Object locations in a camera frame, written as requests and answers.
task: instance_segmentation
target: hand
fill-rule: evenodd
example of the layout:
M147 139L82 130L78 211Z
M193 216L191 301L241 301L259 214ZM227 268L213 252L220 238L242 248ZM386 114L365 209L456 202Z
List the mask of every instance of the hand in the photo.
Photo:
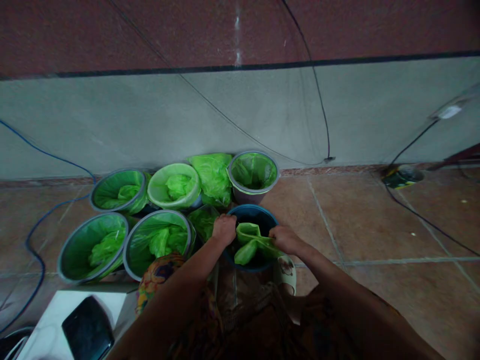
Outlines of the hand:
M230 245L237 236L235 225L237 224L237 217L235 215L222 214L215 219L213 224L212 238L222 242L226 247Z
M289 255L297 255L299 250L307 245L288 226L275 226L268 236L273 238L272 242L277 248Z

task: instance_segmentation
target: black stripe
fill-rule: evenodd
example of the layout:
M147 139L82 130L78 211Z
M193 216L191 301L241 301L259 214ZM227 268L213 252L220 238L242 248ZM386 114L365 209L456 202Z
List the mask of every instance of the black stripe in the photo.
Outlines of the black stripe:
M374 56L374 57L353 57L347 59L296 61L283 63L268 63L255 65L226 65L226 66L202 66L202 67L176 67L176 68L151 68L151 69L130 69L130 70L105 70L105 71L72 71L57 72L52 74L39 74L31 76L8 77L0 76L0 81L5 80L26 80L26 79L48 79L48 78L87 78L119 75L151 75L151 74L191 74L191 73L217 73L228 71L252 71L252 70L277 70L306 68L311 66L350 65L350 64L374 64L404 62L412 60L467 58L480 56L480 50L442 52L435 54L397 55L397 56Z

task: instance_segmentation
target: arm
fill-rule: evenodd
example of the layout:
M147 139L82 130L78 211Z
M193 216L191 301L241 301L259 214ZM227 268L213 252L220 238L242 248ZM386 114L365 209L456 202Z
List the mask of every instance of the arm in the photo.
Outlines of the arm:
M221 215L212 237L158 289L108 360L164 359L194 315L202 287L217 260L235 238L237 218Z
M367 288L353 280L290 228L270 231L275 245L311 270L366 359L443 359Z

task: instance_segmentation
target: bin rim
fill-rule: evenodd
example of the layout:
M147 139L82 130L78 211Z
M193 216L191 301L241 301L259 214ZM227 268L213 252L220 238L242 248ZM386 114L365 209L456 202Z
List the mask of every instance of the bin rim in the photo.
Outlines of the bin rim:
M105 216L119 217L120 219L123 220L123 224L125 225L125 237L123 239L123 242L121 243L120 248L116 252L115 256L112 257L111 260L104 267L102 267L99 271L97 271L95 274L92 274L92 275L90 275L86 278L75 280L75 279L71 279L69 277L66 277L64 272L62 271L62 258L64 256L64 252L66 251L71 239L78 233L78 231L80 229L87 226L88 224L90 224L94 220L96 220L98 218L105 217ZM125 244L127 243L129 231L130 231L130 225L129 225L129 222L127 221L127 218L125 216L123 216L121 213L118 213L118 212L113 212L113 211L104 212L104 213L101 213L101 214L98 214L94 217L89 218L87 221L84 221L74 231L72 231L70 233L70 235L68 236L68 238L66 239L65 243L63 244L63 246L61 248L60 255L58 256L58 259L56 261L56 271L60 275L60 278L62 280L64 280L65 282L70 283L70 284L83 284L83 283L88 283L88 282L96 279L99 275L103 274L106 270L108 270L119 259L119 257L122 256L122 253L124 252Z
M111 209L103 209L101 207L98 207L97 205L95 205L94 203L94 193L97 191L97 189L100 187L101 184L103 184L108 178L110 178L111 176L113 175L116 175L118 173L123 173L123 172L126 172L126 171L135 171L135 172L138 172L141 174L142 176L142 181L141 181L141 186L140 186L140 190L138 190L138 192L136 193L136 195L134 197L132 197L131 200L129 200L128 202L124 203L123 205L121 206L118 206L118 207L114 207L114 208L111 208ZM129 207L130 205L132 205L135 201L137 201L139 199L140 196L142 196L143 192L145 191L145 188L147 187L147 177L145 176L144 172L139 170L139 169L135 169L135 168L124 168L124 169L120 169L120 170L115 170L115 171L112 171L111 173L105 175L99 182L96 183L95 187L93 188L93 190L90 192L90 196L88 197L88 201L90 202L90 205L91 207L95 210L95 211L98 211L99 213L108 213L108 212L117 212L117 211L122 211L123 209L126 209L127 207Z
M130 275L130 277L138 282L142 281L142 278L138 275L136 275L131 269L130 269L130 265L127 261L127 253L130 254L130 251L129 251L129 248L130 248L130 243L132 241L132 237L133 235L135 234L135 231L137 230L137 228L142 225L142 223L144 221L146 221L147 219L151 218L152 216L154 215L157 215L157 214L162 214L162 213L170 213L170 214L175 214L175 215L178 215L182 220L183 222L185 223L186 225L186 232L187 232L187 242L186 242L186 252L188 253L188 250L193 242L192 240L192 231L190 230L190 222L189 220L179 211L176 211L176 210L167 210L167 209L164 209L164 210L158 210L158 211L154 211L154 212L151 212L149 213L147 216L143 217L142 219L140 219L139 222L137 222L135 224L135 226L131 229L130 233L128 234L127 238L126 238L126 241L124 242L123 244L123 254L122 254L122 259L123 259L123 266L125 267L125 270L126 272L128 273L128 275Z
M273 181L273 183L270 185L270 186L267 186L263 189L250 189L248 187L245 187L243 185L240 185L237 180L235 180L234 176L232 175L232 164L235 162L235 160L237 158L239 158L240 156L242 155L245 155L245 154L249 154L249 153L256 153L256 154L260 154L260 155L263 155L267 158L269 158L273 164L275 165L276 167L276 179ZM232 185L234 187L236 187L238 190L240 190L242 193L245 193L245 194L250 194L250 195L258 195L258 194L265 194L265 193L268 193L270 190L273 189L273 187L278 183L279 181L279 178L280 178L280 168L279 168L279 164L277 163L277 161L271 157L270 155L268 155L266 152L263 152L263 151L260 151L260 150L247 150L247 151L243 151L243 152L240 152L238 153L237 155L235 155L233 157L233 159L230 161L230 164L228 164L228 168L227 168L227 171L228 171L228 177L230 178L230 181L232 183Z
M176 166L176 167L177 167L178 165L181 165L181 166L183 166L183 167L188 167L188 168L190 168L190 169L193 170L193 173L194 173L194 176L195 176L195 181L196 181L197 187L198 187L198 195L195 196L195 201L197 201L197 199L198 199L198 197L199 197L199 195L200 195L200 192L201 192L201 190L202 190L199 174L197 173L197 171L194 169L193 166L188 165L188 164L186 164L186 163L184 163L184 162L174 162L174 163L168 164L168 165L166 165L166 166L158 169L157 171L155 171L155 173L151 176L151 179L150 179L150 181L149 181L149 183L148 183L148 186L147 186L147 188L146 188L146 194L147 194L147 196L148 196L148 200L150 200L152 203L154 203L155 205L157 205L157 206L159 206L159 207L161 207L161 208L162 208L163 206L168 206L169 208L170 208L170 207L177 207L177 206L181 206L181 205L183 205L183 204L185 203L184 200L185 200L185 198L186 198L187 196L185 196L184 198L179 199L179 200L175 200L175 201L171 201L171 202L165 202L165 201L158 201L158 200L154 199L154 198L150 195L150 186L153 186L152 184L155 182L155 179L154 179L155 176L156 176L160 171L162 171L162 170L164 170L164 169L166 169L166 168L169 168L169 167L171 167L171 166Z

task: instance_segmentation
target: blue cable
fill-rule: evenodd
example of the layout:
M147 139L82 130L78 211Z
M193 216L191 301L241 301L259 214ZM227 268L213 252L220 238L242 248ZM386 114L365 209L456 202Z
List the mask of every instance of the blue cable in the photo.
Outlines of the blue cable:
M65 163L68 163L68 164L71 164L73 166L76 166L77 168L80 168L82 170L85 170L92 178L93 180L93 185L95 185L97 183L97 181L95 180L95 176L90 172L88 171L86 168L80 166L80 165L77 165L76 163L73 163L71 161L68 161L66 159L63 159L61 157L58 157L58 156L55 156L51 153L48 153L46 151L43 151L41 148L38 148L37 146L33 145L30 141L28 141L25 137L23 137L17 130L15 130L13 127L11 127L9 124L7 124L6 122L4 122L3 120L0 119L0 123L2 125L4 125L5 127L7 127L9 130L11 130L15 135L17 135L18 137L20 137L20 139L22 139L24 142L26 142L28 145L30 145L32 148L38 150L39 152L45 154L45 155L48 155L54 159L57 159L57 160L61 160ZM36 222L35 225L33 225L33 227L31 228L30 232L28 233L27 237L26 237L26 240L25 240L25 247L27 249L27 251L29 253L31 253L35 259L40 263L40 267L41 267L41 272L40 272L40 280L38 280L38 283L36 285L36 288L35 290L33 291L33 293L31 294L30 298L27 300L26 304L22 307L22 309L15 315L15 317L6 325L4 326L1 330L0 330L0 334L3 333L10 325L12 325L15 321L17 321L17 319L25 312L25 310L29 307L29 305L32 303L32 300L34 299L35 295L37 295L37 293L39 292L39 289L40 287L42 286L42 283L44 282L44 279L45 279L45 263L44 263L44 260L42 259L42 257L34 250L34 248L30 245L30 239L34 233L34 231L38 228L38 226L40 225L40 223L45 220L45 218L47 218L51 213L53 213L55 211L55 209L61 207L62 205L65 205L65 204L69 204L69 203L74 203L78 200L83 200L83 199L86 199L88 198L89 195L85 195L85 196L82 196L82 197L77 197L77 198L74 198L72 200L68 200L68 201L64 201L64 202L61 202L57 205L55 205L54 207L52 207L47 213L45 213L41 218L40 220L38 220Z

